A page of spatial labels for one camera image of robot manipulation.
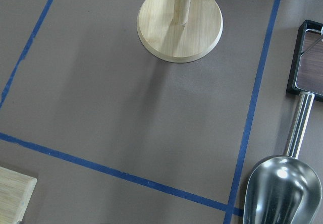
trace metal scoop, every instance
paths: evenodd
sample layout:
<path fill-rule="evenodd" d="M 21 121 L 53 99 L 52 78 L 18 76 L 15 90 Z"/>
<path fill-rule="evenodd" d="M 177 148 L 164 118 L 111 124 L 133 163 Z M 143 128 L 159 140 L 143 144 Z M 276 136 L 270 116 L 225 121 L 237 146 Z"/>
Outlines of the metal scoop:
<path fill-rule="evenodd" d="M 309 224 L 322 190 L 316 173 L 297 159 L 314 94 L 300 92 L 285 154 L 263 159 L 248 181 L 243 224 Z"/>

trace wooden stand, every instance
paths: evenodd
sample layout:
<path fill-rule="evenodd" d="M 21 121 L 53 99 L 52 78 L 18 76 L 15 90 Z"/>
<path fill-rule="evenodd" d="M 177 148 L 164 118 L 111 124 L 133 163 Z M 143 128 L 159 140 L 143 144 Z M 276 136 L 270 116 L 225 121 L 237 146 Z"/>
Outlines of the wooden stand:
<path fill-rule="evenodd" d="M 160 59 L 186 63 L 208 54 L 223 29 L 214 0 L 146 0 L 137 30 L 142 44 Z"/>

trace light wood piece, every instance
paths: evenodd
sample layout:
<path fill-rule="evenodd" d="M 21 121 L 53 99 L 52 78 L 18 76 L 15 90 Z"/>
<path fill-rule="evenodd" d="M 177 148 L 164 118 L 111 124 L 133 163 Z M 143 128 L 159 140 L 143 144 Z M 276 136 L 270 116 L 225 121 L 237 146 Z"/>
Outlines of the light wood piece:
<path fill-rule="evenodd" d="M 191 62 L 208 54 L 218 43 L 223 29 L 222 14 L 215 0 L 190 0 L 188 13 L 189 0 L 176 1 L 146 0 L 138 14 L 138 35 L 158 58 Z M 174 13 L 177 7 L 182 11 L 179 16 Z"/>
<path fill-rule="evenodd" d="M 0 167 L 0 224 L 22 221 L 37 179 Z"/>

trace blue tape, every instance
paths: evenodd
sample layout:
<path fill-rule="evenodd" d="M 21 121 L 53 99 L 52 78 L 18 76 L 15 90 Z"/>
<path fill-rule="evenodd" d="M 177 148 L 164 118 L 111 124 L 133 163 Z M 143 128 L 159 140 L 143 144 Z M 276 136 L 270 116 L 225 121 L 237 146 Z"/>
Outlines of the blue tape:
<path fill-rule="evenodd" d="M 38 31 L 39 31 L 39 28 L 40 28 L 40 26 L 41 26 L 42 22 L 44 21 L 44 19 L 45 19 L 46 15 L 47 15 L 47 12 L 48 12 L 48 10 L 49 10 L 49 8 L 50 8 L 50 6 L 51 6 L 52 2 L 53 2 L 53 0 L 48 0 L 48 1 L 47 1 L 47 3 L 46 3 L 46 5 L 45 5 L 44 9 L 42 10 L 42 12 L 41 12 L 41 14 L 40 14 L 40 16 L 39 16 L 39 18 L 38 18 L 38 21 L 37 21 L 37 23 L 36 23 L 36 25 L 35 25 L 34 29 L 32 30 L 32 32 L 31 32 L 31 34 L 30 34 L 30 36 L 29 36 L 29 39 L 28 39 L 28 41 L 27 41 L 27 43 L 26 43 L 26 45 L 25 45 L 24 49 L 22 50 L 22 52 L 21 52 L 21 54 L 20 54 L 20 57 L 19 57 L 19 59 L 18 59 L 18 61 L 17 61 L 16 65 L 15 65 L 15 67 L 14 67 L 13 71 L 12 71 L 12 72 L 11 72 L 11 74 L 10 74 L 9 80 L 7 81 L 7 84 L 5 85 L 5 88 L 4 88 L 4 90 L 2 91 L 2 93 L 1 93 L 0 109 L 1 109 L 1 107 L 2 107 L 2 105 L 3 105 L 3 103 L 4 103 L 4 101 L 5 101 L 5 99 L 6 99 L 7 95 L 8 95 L 8 93 L 9 93 L 9 90 L 10 90 L 11 84 L 12 84 L 12 82 L 13 82 L 13 80 L 14 80 L 14 77 L 15 77 L 15 74 L 16 74 L 16 72 L 17 72 L 18 66 L 19 66 L 20 62 L 21 62 L 23 59 L 25 59 L 25 57 L 26 57 L 26 55 L 27 55 L 27 53 L 28 53 L 28 51 L 29 51 L 29 49 L 30 49 L 30 47 L 31 47 L 32 43 L 33 43 L 33 40 L 34 40 L 34 38 L 36 37 L 36 35 L 37 35 Z"/>
<path fill-rule="evenodd" d="M 246 119 L 244 131 L 243 131 L 243 135 L 242 135 L 242 140 L 241 140 L 241 144 L 240 144 L 240 150 L 239 150 L 238 159 L 237 159 L 237 163 L 236 163 L 236 169 L 235 169 L 235 173 L 234 173 L 234 177 L 233 177 L 233 181 L 232 181 L 232 185 L 231 185 L 231 190 L 230 190 L 230 195 L 229 195 L 229 200 L 228 200 L 228 209 L 230 209 L 230 208 L 234 209 L 234 205 L 236 202 L 237 192 L 238 192 L 239 183 L 240 183 L 240 179 L 241 179 L 241 173 L 242 173 L 242 169 L 243 169 L 243 163 L 244 163 L 244 159 L 245 159 L 246 152 L 247 152 L 247 146 L 248 146 L 248 141 L 249 141 L 249 137 L 250 137 L 251 126 L 252 126 L 252 122 L 253 122 L 253 117 L 254 117 L 256 104 L 257 104 L 257 100 L 258 100 L 258 95 L 259 95 L 259 90 L 260 90 L 260 84 L 261 84 L 262 75 L 263 75 L 263 71 L 264 71 L 264 65 L 265 65 L 265 62 L 267 59 L 269 45 L 270 45 L 270 41 L 272 38 L 280 1 L 281 0 L 274 0 L 274 5 L 272 8 L 272 12 L 271 12 L 271 16 L 269 19 L 265 39 L 264 39 L 263 46 L 262 46 L 262 52 L 261 52 L 261 56 L 260 56 L 260 60 L 259 60 L 259 65 L 258 65 L 258 69 L 257 69 L 257 73 L 256 73 L 255 82 L 253 85 L 253 90 L 252 90 L 249 110 L 248 110 L 248 114 L 247 114 L 247 119 Z M 226 212 L 223 224 L 230 224 L 231 223 L 232 213 L 233 213 L 233 211 L 230 211 L 230 210 Z"/>
<path fill-rule="evenodd" d="M 91 170 L 95 170 L 95 171 L 98 171 L 101 173 L 105 173 L 107 175 L 117 177 L 119 179 L 123 179 L 123 180 L 129 181 L 129 182 L 132 182 L 132 183 L 136 183 L 138 185 L 146 186 L 148 188 L 155 189 L 155 190 L 167 193 L 167 194 L 171 194 L 171 195 L 174 195 L 174 196 L 186 199 L 186 200 L 190 200 L 190 201 L 202 204 L 202 205 L 206 205 L 206 206 L 218 209 L 218 210 L 228 211 L 226 204 L 217 202 L 215 200 L 207 199 L 205 197 L 201 197 L 201 196 L 191 194 L 186 191 L 175 189 L 173 187 L 169 187 L 169 186 L 166 186 L 166 185 L 154 182 L 154 181 L 150 181 L 150 180 L 147 180 L 147 179 L 135 176 L 135 175 L 124 173 L 119 170 L 115 170 L 115 169 L 112 169 L 110 167 L 107 167 L 107 166 L 104 166 L 101 164 L 97 164 L 97 163 L 94 163 L 94 162 L 91 162 L 91 161 L 88 161 L 85 159 L 81 159 L 79 157 L 75 157 L 75 156 L 72 156 L 72 155 L 69 155 L 69 154 L 66 154 L 63 152 L 59 152 L 59 151 L 56 151 L 56 150 L 50 149 L 48 147 L 44 147 L 44 146 L 32 143 L 32 142 L 26 142 L 26 141 L 20 140 L 18 138 L 9 136 L 4 133 L 0 133 L 0 139 L 10 142 L 10 143 L 18 144 L 22 147 L 29 148 L 29 149 L 37 151 L 37 152 L 41 152 L 41 153 L 44 153 L 46 155 L 49 155 L 49 156 L 52 156 L 55 158 L 59 158 L 64 161 L 68 161 L 68 162 L 86 167 Z M 230 210 L 233 212 L 233 214 L 241 215 L 241 213 L 242 213 L 242 210 L 240 210 L 238 208 L 234 208 L 234 209 L 230 208 Z"/>

